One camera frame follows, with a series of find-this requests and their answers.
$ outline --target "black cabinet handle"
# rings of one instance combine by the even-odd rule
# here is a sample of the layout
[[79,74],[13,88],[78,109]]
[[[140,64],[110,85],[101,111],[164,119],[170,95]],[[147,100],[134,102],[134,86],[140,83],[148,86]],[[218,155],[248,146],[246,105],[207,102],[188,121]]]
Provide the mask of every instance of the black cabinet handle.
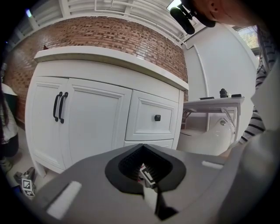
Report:
[[57,96],[56,96],[56,100],[54,101],[54,106],[53,106],[53,117],[55,118],[56,122],[58,122],[58,117],[56,117],[56,105],[57,105],[57,101],[58,101],[58,97],[62,96],[62,92],[60,92]]
[[160,116],[160,115],[156,115],[156,116],[154,117],[154,120],[155,120],[155,121],[161,121],[161,116]]
[[63,100],[64,100],[64,98],[67,98],[67,96],[68,96],[68,93],[66,92],[66,93],[62,96],[62,98],[61,98],[61,100],[60,100],[60,105],[59,105],[58,117],[59,117],[59,119],[60,119],[60,123],[62,123],[62,124],[64,123],[64,119],[61,118],[62,107],[63,107]]

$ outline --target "white cabinet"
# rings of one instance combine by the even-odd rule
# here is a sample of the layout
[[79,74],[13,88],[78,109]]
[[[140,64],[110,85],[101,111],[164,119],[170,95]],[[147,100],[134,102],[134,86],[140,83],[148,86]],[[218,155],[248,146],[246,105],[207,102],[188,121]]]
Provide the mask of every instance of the white cabinet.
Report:
[[39,63],[25,109],[34,167],[41,176],[44,167],[61,173],[132,144],[176,149],[182,105],[179,89],[126,68],[82,60]]
[[132,90],[82,79],[37,77],[32,82],[26,112],[28,145],[35,156],[64,170],[123,147]]
[[132,90],[69,79],[60,124],[66,167],[89,156],[123,147]]
[[152,144],[161,147],[166,147],[171,149],[173,144],[173,139],[161,140],[161,141],[125,141],[124,146],[135,145],[135,144]]
[[68,79],[53,77],[36,77],[32,79],[26,102],[25,129],[29,149],[46,163],[65,169],[60,148],[60,123],[55,121],[53,110],[55,99],[58,108],[60,92],[66,89]]
[[126,140],[173,139],[179,104],[151,94],[133,91]]

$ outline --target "white countertop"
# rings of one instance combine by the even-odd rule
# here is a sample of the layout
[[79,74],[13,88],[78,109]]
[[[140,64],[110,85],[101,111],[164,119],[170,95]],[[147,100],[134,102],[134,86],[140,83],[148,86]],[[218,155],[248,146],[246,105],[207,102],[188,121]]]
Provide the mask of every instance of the white countertop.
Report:
[[125,67],[159,79],[180,90],[189,90],[189,85],[174,74],[130,54],[93,46],[67,46],[39,51],[35,61],[45,62],[52,60],[89,60]]
[[226,97],[226,98],[217,98],[217,99],[207,99],[207,100],[198,100],[198,101],[189,101],[184,102],[184,109],[190,107],[199,107],[201,105],[224,105],[224,104],[242,104],[244,97]]

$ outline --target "white wall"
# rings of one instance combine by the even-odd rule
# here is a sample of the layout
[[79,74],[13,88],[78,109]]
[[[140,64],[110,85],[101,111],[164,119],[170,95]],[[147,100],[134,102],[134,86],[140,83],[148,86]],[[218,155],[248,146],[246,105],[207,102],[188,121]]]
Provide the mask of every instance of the white wall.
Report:
[[[194,44],[205,69],[209,96],[220,98],[219,92],[224,88],[231,94],[242,94],[245,97],[241,107],[238,134],[238,138],[240,138],[252,116],[253,103],[250,98],[255,92],[258,60],[246,43],[229,26],[217,24],[214,28],[206,28],[200,31],[187,41],[189,49],[184,48],[188,70],[189,101],[206,97],[203,73],[193,47]],[[197,116],[200,116],[202,122],[197,122]],[[220,116],[211,114],[210,128]],[[191,115],[187,122],[187,128],[193,129],[198,126],[201,129],[205,128],[205,117],[205,114]]]

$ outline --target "drawer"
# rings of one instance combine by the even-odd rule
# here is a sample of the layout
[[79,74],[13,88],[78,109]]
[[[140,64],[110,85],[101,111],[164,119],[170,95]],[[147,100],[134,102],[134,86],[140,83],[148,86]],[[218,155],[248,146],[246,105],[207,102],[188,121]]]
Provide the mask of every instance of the drawer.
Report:
[[135,145],[135,144],[152,144],[161,147],[166,147],[171,149],[173,144],[173,139],[161,140],[161,141],[125,141],[124,146]]
[[148,141],[173,139],[179,104],[151,94],[133,91],[126,140]]

